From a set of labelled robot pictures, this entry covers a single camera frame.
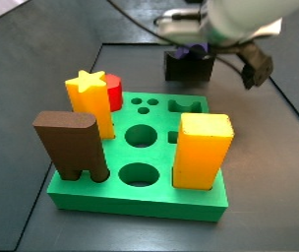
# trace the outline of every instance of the table surface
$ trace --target table surface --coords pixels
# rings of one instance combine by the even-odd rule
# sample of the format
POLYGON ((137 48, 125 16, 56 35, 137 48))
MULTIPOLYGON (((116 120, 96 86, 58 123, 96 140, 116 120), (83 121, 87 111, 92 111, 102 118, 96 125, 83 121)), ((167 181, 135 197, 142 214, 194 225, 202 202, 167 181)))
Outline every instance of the table surface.
MULTIPOLYGON (((151 29, 165 10, 187 6, 116 2, 151 29)), ((157 41, 106 1, 35 0, 0 18, 0 250, 299 250, 299 12, 292 17, 281 39, 261 42, 292 104, 272 82, 246 92, 221 63, 210 83, 166 82, 166 47, 106 45, 100 52, 102 41, 157 41), (94 65, 122 76, 126 91, 205 95, 211 112, 230 115, 230 208, 218 224, 56 210, 32 122, 43 110, 71 109, 63 82, 94 65)))
POLYGON ((95 71, 129 92, 205 95, 236 140, 223 164, 230 208, 219 223, 56 210, 48 175, 20 250, 299 250, 299 120, 270 82, 246 91, 221 63, 211 82, 166 82, 159 46, 104 46, 95 71))

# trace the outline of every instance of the orange block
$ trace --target orange block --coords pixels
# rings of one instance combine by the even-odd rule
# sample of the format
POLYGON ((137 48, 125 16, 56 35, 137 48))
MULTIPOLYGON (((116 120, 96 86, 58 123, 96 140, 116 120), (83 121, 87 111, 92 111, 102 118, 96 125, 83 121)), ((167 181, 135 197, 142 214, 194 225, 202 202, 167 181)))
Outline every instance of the orange block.
POLYGON ((234 130, 226 114, 183 113, 174 165, 174 186, 210 190, 234 130))

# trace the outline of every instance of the green shape sorter board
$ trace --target green shape sorter board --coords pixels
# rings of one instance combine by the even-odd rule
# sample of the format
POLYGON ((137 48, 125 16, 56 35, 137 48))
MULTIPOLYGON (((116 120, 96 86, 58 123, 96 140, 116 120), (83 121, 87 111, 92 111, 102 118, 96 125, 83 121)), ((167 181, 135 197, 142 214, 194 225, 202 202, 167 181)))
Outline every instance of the green shape sorter board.
POLYGON ((66 181, 56 171, 47 193, 59 209, 219 221, 229 207, 222 171, 210 191, 173 186, 183 112, 209 112, 206 98, 123 93, 123 108, 112 113, 115 139, 103 140, 111 177, 96 183, 83 171, 78 181, 66 181))

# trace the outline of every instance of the red cylinder block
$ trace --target red cylinder block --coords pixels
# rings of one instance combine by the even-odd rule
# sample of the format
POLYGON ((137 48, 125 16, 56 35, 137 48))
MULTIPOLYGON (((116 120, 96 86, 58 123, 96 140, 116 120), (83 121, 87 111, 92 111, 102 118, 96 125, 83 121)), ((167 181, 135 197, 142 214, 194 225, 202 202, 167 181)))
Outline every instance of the red cylinder block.
POLYGON ((108 85, 108 94, 111 101, 111 110, 118 111, 123 106, 123 95, 122 95, 122 78, 116 75, 107 74, 107 85, 108 85))

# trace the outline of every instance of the shape hole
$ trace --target shape hole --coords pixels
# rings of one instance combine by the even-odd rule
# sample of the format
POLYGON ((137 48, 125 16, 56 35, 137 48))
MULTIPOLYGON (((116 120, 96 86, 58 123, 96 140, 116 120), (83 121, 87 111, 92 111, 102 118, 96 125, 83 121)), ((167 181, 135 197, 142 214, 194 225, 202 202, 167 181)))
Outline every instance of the shape hole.
POLYGON ((150 105, 155 106, 155 105, 159 104, 159 100, 158 100, 157 98, 150 98, 150 99, 147 100, 147 103, 149 103, 150 105))
POLYGON ((139 114, 147 114, 150 112, 150 109, 147 107, 139 107, 138 112, 139 114))
POLYGON ((138 105, 138 104, 141 104, 143 102, 143 100, 141 98, 134 98, 131 100, 131 102, 133 102, 133 104, 138 105))
POLYGON ((158 139, 157 130, 145 124, 133 126, 125 133, 126 142, 135 148, 150 147, 158 139))
POLYGON ((120 180, 130 186, 146 187, 153 185, 161 177, 158 169, 143 162, 126 165, 119 171, 120 180))
POLYGON ((178 136, 179 136, 178 131, 170 131, 169 132, 169 143, 170 144, 177 144, 178 143, 178 136))
POLYGON ((201 102, 195 101, 190 106, 182 106, 177 103, 174 99, 169 101, 169 111, 170 112, 179 112, 179 113, 201 113, 202 112, 202 107, 201 107, 201 102))

